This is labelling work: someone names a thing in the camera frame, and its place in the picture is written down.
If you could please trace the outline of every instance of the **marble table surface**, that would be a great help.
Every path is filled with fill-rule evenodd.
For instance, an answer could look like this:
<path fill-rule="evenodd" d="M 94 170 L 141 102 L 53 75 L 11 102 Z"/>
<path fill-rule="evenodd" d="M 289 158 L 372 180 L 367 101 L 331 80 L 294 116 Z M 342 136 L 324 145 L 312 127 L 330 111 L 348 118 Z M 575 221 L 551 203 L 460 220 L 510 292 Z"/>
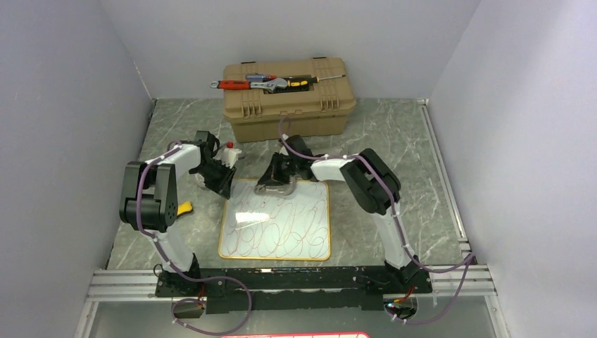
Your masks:
<path fill-rule="evenodd" d="M 222 116 L 222 99 L 157 101 L 139 159 L 161 155 L 172 140 L 193 139 L 209 130 L 221 142 L 234 141 Z M 374 149 L 401 181 L 401 212 L 415 253 L 426 264 L 462 260 L 458 234 L 434 160 L 429 133 L 416 100 L 359 99 L 344 133 L 306 137 L 314 154 L 354 154 Z M 235 178 L 259 178 L 277 141 L 236 144 L 246 157 Z M 381 265 L 384 250 L 369 214 L 358 207 L 343 182 L 329 182 L 332 255 L 326 261 L 224 259 L 218 255 L 225 200 L 197 186 L 191 175 L 178 182 L 179 201 L 191 201 L 192 214 L 177 221 L 187 245 L 203 268 L 270 268 L 283 266 Z M 153 247 L 128 224 L 120 224 L 108 269 L 150 269 L 159 263 Z"/>

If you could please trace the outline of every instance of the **purple hose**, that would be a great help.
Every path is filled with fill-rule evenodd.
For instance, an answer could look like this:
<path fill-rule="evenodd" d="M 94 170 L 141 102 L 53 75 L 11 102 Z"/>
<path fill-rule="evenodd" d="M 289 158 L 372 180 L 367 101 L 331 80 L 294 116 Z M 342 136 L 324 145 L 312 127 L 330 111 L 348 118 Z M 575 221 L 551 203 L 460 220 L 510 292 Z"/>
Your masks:
<path fill-rule="evenodd" d="M 189 302 L 203 303 L 203 301 L 200 301 L 198 299 L 192 299 L 192 298 L 181 299 L 181 300 L 177 301 L 176 303 L 174 303 L 172 305 L 172 308 L 170 309 L 170 313 L 172 314 L 172 319 L 178 325 L 181 325 L 187 329 L 193 330 L 193 331 L 201 333 L 201 334 L 207 334 L 209 336 L 225 336 L 226 334 L 231 334 L 231 333 L 237 331 L 238 329 L 240 329 L 243 325 L 245 325 L 246 321 L 249 319 L 249 315 L 251 314 L 251 308 L 253 307 L 253 299 L 251 298 L 251 292 L 249 291 L 249 288 L 246 287 L 246 285 L 243 284 L 243 282 L 241 282 L 240 280 L 233 278 L 233 277 L 217 276 L 217 277 L 208 277 L 208 278 L 191 278 L 191 277 L 185 275 L 182 270 L 180 270 L 176 265 L 174 265 L 170 261 L 170 259 L 168 259 L 168 257 L 166 256 L 166 253 L 164 252 L 162 246 L 160 245 L 160 242 L 156 240 L 156 238 L 157 238 L 156 235 L 146 231 L 143 228 L 143 225 L 141 224 L 141 199 L 143 196 L 143 185 L 145 183 L 145 178 L 147 177 L 147 173 L 149 172 L 149 169 L 152 166 L 154 166 L 157 162 L 163 161 L 164 159 L 176 154 L 179 150 L 180 150 L 180 148 L 175 146 L 173 149 L 167 151 L 162 156 L 159 156 L 159 157 L 151 160 L 149 163 L 147 163 L 147 166 L 145 167 L 145 169 L 143 169 L 143 172 L 141 173 L 141 177 L 139 178 L 139 187 L 137 188 L 137 205 L 136 205 L 136 215 L 135 215 L 136 219 L 137 219 L 137 228 L 139 228 L 139 232 L 141 232 L 145 236 L 150 237 L 153 240 L 154 244 L 156 245 L 156 249 L 158 250 L 158 253 L 160 254 L 160 257 L 165 262 L 169 263 L 168 265 L 184 279 L 186 279 L 190 282 L 210 282 L 212 280 L 229 280 L 231 282 L 235 282 L 238 285 L 240 285 L 240 287 L 246 292 L 246 295 L 249 297 L 249 309 L 247 310 L 246 315 L 244 316 L 243 320 L 235 328 L 228 330 L 228 331 L 223 331 L 223 332 L 204 331 L 197 327 L 194 327 L 193 325 L 184 323 L 181 320 L 179 320 L 178 318 L 176 318 L 176 315 L 174 314 L 174 309 L 176 308 L 176 306 L 178 306 L 178 304 L 189 303 Z"/>
<path fill-rule="evenodd" d="M 396 204 L 396 201 L 394 200 L 394 195 L 391 193 L 390 188 L 388 188 L 388 186 L 384 183 L 384 180 L 382 180 L 382 178 L 375 172 L 375 170 L 373 169 L 373 167 L 367 162 L 367 160 L 365 160 L 365 158 L 363 158 L 361 155 L 359 154 L 355 154 L 355 155 L 335 155 L 335 156 L 323 156 L 323 157 L 314 157 L 314 156 L 307 156 L 307 155 L 303 155 L 299 152 L 297 152 L 296 150 L 292 149 L 288 143 L 286 142 L 286 140 L 284 139 L 284 133 L 282 131 L 282 123 L 288 119 L 288 117 L 284 117 L 283 119 L 280 120 L 279 124 L 278 124 L 278 134 L 280 136 L 280 140 L 282 141 L 282 143 L 284 144 L 284 147 L 290 151 L 291 153 L 293 153 L 294 155 L 307 159 L 307 160 L 312 160 L 312 161 L 325 161 L 329 158 L 345 158 L 345 159 L 350 159 L 350 158 L 355 158 L 359 161 L 361 161 L 363 163 L 363 165 L 367 168 L 367 170 L 369 171 L 369 173 L 371 173 L 371 175 L 373 175 L 373 177 L 375 178 L 375 180 L 377 181 L 377 183 L 379 183 L 379 185 L 382 187 L 382 189 L 386 192 L 386 194 L 388 194 L 390 201 L 391 201 L 391 212 L 392 212 L 392 219 L 394 219 L 394 223 L 396 223 L 396 227 L 398 228 L 398 234 L 400 235 L 400 241 L 402 242 L 402 246 L 404 248 L 404 251 L 406 252 L 406 255 L 409 257 L 409 259 L 419 268 L 421 268 L 424 271 L 427 271 L 429 273 L 448 273 L 450 271 L 454 271 L 457 268 L 459 268 L 460 266 L 465 266 L 465 270 L 463 272 L 463 277 L 460 280 L 460 285 L 458 285 L 458 288 L 456 289 L 456 293 L 454 294 L 454 297 L 450 300 L 450 303 L 446 306 L 446 308 L 435 318 L 432 318 L 430 320 L 423 320 L 422 322 L 408 322 L 405 321 L 405 323 L 407 324 L 413 324 L 413 325 L 422 325 L 422 324 L 428 324 L 428 323 L 432 323 L 438 319 L 440 319 L 441 317 L 443 317 L 448 310 L 450 309 L 450 307 L 452 306 L 453 302 L 458 298 L 458 294 L 460 293 L 460 290 L 463 287 L 464 281 L 465 281 L 465 277 L 466 277 L 466 272 L 468 271 L 468 267 L 473 259 L 473 257 L 475 257 L 474 254 L 469 253 L 465 259 L 463 259 L 462 262 L 455 264 L 454 266 L 451 266 L 450 268 L 446 268 L 446 269 L 430 269 L 427 266 L 423 265 L 421 262 L 419 262 L 419 260 L 415 259 L 415 257 L 413 257 L 413 255 L 409 252 L 409 250 L 406 248 L 406 236 L 404 235 L 404 231 L 402 230 L 402 226 L 400 224 L 400 220 L 398 219 L 398 215 L 396 214 L 396 207 L 394 206 L 394 204 Z"/>

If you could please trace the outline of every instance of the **purple cable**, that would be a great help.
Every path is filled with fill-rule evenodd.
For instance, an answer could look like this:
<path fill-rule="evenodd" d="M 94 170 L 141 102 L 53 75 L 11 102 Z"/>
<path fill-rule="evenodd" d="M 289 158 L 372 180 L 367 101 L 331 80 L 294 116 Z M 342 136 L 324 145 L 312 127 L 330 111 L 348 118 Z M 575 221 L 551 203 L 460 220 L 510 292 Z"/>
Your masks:
<path fill-rule="evenodd" d="M 465 277 L 466 277 L 466 272 L 468 270 L 469 264 L 471 263 L 473 257 L 475 257 L 474 254 L 469 253 L 465 259 L 463 259 L 462 262 L 455 264 L 454 266 L 451 266 L 450 268 L 446 268 L 446 269 L 430 269 L 427 266 L 423 265 L 421 262 L 419 262 L 419 260 L 415 259 L 415 257 L 413 257 L 413 255 L 409 252 L 409 250 L 406 248 L 406 236 L 404 235 L 404 231 L 402 230 L 401 224 L 400 224 L 400 220 L 398 219 L 398 215 L 396 213 L 396 207 L 394 204 L 396 204 L 396 201 L 394 200 L 394 195 L 391 193 L 390 188 L 388 188 L 388 186 L 384 183 L 384 180 L 382 180 L 382 178 L 375 172 L 375 170 L 373 169 L 373 167 L 367 162 L 367 160 L 365 160 L 365 158 L 363 158 L 361 155 L 359 154 L 355 154 L 355 155 L 336 155 L 336 156 L 321 156 L 321 157 L 314 157 L 314 156 L 307 156 L 307 155 L 303 155 L 299 152 L 297 152 L 296 150 L 292 149 L 288 143 L 286 142 L 286 140 L 284 139 L 284 133 L 282 131 L 282 123 L 288 119 L 288 117 L 284 117 L 283 119 L 280 120 L 279 124 L 278 124 L 278 134 L 280 136 L 280 140 L 282 141 L 282 143 L 284 144 L 284 147 L 290 151 L 291 153 L 293 153 L 294 155 L 300 157 L 300 158 L 304 158 L 307 160 L 311 160 L 311 161 L 325 161 L 327 159 L 330 158 L 345 158 L 345 159 L 350 159 L 350 158 L 355 158 L 358 159 L 359 161 L 361 161 L 363 163 L 363 165 L 367 168 L 367 170 L 369 171 L 369 173 L 371 173 L 371 175 L 373 175 L 373 177 L 375 178 L 375 180 L 377 181 L 377 183 L 379 183 L 379 185 L 382 187 L 382 189 L 386 192 L 386 194 L 388 194 L 390 201 L 391 201 L 391 212 L 392 212 L 392 219 L 394 219 L 394 223 L 396 223 L 396 227 L 398 228 L 398 234 L 400 235 L 400 241 L 402 242 L 402 247 L 404 248 L 404 251 L 406 252 L 406 255 L 409 257 L 409 259 L 419 268 L 421 268 L 424 271 L 427 271 L 429 273 L 448 273 L 450 271 L 454 271 L 457 268 L 459 268 L 460 266 L 465 265 L 465 270 L 463 272 L 463 277 L 460 280 L 460 285 L 458 286 L 458 288 L 456 289 L 456 293 L 454 294 L 454 297 L 450 300 L 450 303 L 447 305 L 447 307 L 435 318 L 432 318 L 431 320 L 424 320 L 422 322 L 414 322 L 412 323 L 413 325 L 421 325 L 421 324 L 427 324 L 427 323 L 432 323 L 438 319 L 440 319 L 441 317 L 443 317 L 448 310 L 450 309 L 450 307 L 452 306 L 453 302 L 458 298 L 458 294 L 460 293 L 460 290 L 463 287 L 463 283 L 465 281 Z"/>
<path fill-rule="evenodd" d="M 172 145 L 174 143 L 176 143 L 176 142 L 171 142 L 168 145 L 168 147 L 170 147 L 170 145 Z M 158 253 L 160 254 L 160 257 L 165 262 L 168 262 L 169 263 L 168 265 L 184 279 L 186 279 L 190 282 L 210 282 L 212 280 L 229 280 L 231 282 L 235 282 L 238 285 L 240 285 L 240 287 L 246 292 L 246 295 L 249 297 L 249 309 L 247 310 L 246 315 L 244 316 L 243 320 L 235 328 L 228 330 L 228 331 L 223 331 L 223 332 L 204 331 L 197 327 L 194 327 L 193 325 L 184 323 L 180 319 L 176 318 L 176 315 L 174 314 L 174 309 L 176 308 L 176 306 L 178 306 L 181 303 L 190 303 L 190 302 L 201 303 L 201 304 L 204 303 L 203 301 L 200 301 L 198 299 L 193 299 L 193 298 L 181 299 L 181 300 L 177 301 L 176 303 L 174 303 L 172 305 L 172 308 L 170 309 L 170 313 L 172 314 L 172 319 L 178 325 L 181 325 L 187 329 L 193 330 L 193 331 L 201 333 L 201 334 L 207 334 L 209 336 L 225 336 L 226 334 L 231 334 L 231 333 L 237 331 L 238 329 L 240 329 L 243 325 L 245 325 L 246 321 L 249 319 L 249 315 L 251 314 L 251 308 L 253 307 L 253 299 L 251 298 L 251 292 L 249 291 L 249 288 L 246 287 L 246 285 L 243 282 L 241 282 L 240 280 L 233 278 L 233 277 L 217 276 L 217 277 L 208 277 L 208 278 L 191 278 L 191 277 L 185 275 L 182 270 L 180 270 L 176 265 L 174 265 L 174 263 L 171 262 L 170 259 L 168 259 L 168 256 L 166 256 L 166 253 L 164 252 L 162 246 L 160 245 L 160 242 L 157 240 L 157 236 L 146 231 L 143 228 L 143 225 L 141 224 L 141 199 L 143 196 L 143 185 L 145 183 L 145 178 L 147 177 L 147 173 L 149 173 L 149 169 L 152 166 L 154 166 L 157 162 L 163 161 L 164 159 L 176 154 L 179 150 L 180 150 L 180 148 L 175 146 L 171 150 L 166 151 L 166 153 L 163 154 L 162 156 L 159 156 L 159 157 L 151 160 L 149 163 L 147 163 L 147 166 L 145 167 L 145 169 L 143 169 L 143 172 L 141 173 L 141 177 L 139 178 L 139 187 L 137 188 L 137 205 L 136 205 L 136 215 L 135 215 L 136 219 L 137 219 L 137 228 L 139 228 L 139 232 L 141 232 L 145 236 L 150 237 L 153 240 L 154 244 L 156 245 L 156 249 L 158 250 Z"/>

